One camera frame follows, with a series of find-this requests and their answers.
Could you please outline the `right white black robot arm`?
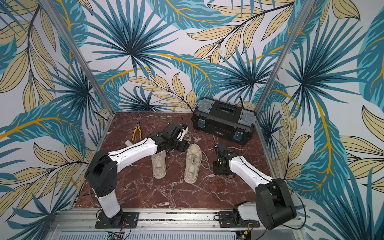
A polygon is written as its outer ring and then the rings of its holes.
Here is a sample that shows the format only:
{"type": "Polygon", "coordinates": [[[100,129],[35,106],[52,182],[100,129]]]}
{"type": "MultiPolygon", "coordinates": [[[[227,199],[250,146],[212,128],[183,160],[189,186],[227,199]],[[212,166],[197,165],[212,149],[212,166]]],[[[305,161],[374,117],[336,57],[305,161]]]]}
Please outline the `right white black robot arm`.
{"type": "Polygon", "coordinates": [[[297,217],[286,182],[273,179],[252,166],[244,156],[231,152],[225,144],[215,146],[218,160],[214,162],[214,174],[219,176],[238,176],[256,194],[256,201],[236,205],[233,211],[220,212],[223,228],[251,227],[253,223],[262,224],[272,230],[297,217]]]}

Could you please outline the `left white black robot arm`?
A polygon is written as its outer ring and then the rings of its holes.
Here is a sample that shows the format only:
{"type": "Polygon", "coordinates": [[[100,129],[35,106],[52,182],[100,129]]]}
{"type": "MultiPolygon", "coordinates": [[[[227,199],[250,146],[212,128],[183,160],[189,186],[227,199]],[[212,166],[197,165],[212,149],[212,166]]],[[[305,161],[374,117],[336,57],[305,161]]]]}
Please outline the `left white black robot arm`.
{"type": "Polygon", "coordinates": [[[85,179],[101,206],[101,216],[106,217],[112,225],[123,221],[123,210],[115,192],[118,173],[133,163],[162,151],[185,152],[189,147],[188,141],[184,140],[188,130],[186,124],[170,123],[161,133],[155,133],[129,147],[112,152],[96,152],[85,173],[85,179]]]}

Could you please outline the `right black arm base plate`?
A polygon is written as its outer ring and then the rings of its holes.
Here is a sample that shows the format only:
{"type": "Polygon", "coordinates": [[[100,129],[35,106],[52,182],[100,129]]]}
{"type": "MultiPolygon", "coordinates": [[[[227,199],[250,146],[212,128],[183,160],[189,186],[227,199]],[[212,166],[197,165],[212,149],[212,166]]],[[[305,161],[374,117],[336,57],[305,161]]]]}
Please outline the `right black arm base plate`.
{"type": "Polygon", "coordinates": [[[221,228],[259,228],[260,222],[254,220],[243,220],[240,214],[234,211],[221,211],[214,217],[215,221],[219,221],[221,228]]]}

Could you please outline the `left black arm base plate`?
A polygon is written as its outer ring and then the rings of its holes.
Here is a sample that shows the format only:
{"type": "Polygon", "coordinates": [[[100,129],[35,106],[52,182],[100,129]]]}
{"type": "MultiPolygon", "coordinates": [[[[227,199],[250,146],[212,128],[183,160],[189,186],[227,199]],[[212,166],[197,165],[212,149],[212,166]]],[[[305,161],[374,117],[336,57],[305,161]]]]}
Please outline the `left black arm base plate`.
{"type": "Polygon", "coordinates": [[[122,229],[125,227],[135,229],[139,220],[139,212],[120,211],[114,217],[108,218],[103,211],[97,216],[96,229],[122,229]]]}

